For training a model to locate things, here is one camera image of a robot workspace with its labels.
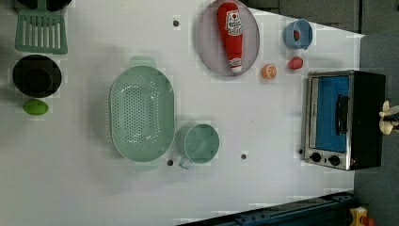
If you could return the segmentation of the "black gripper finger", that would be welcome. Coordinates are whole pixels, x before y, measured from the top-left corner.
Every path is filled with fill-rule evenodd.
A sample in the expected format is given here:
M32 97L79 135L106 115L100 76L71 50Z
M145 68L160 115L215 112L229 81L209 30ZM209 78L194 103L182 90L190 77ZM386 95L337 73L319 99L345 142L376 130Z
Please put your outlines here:
M390 115L390 121L399 122L399 113Z

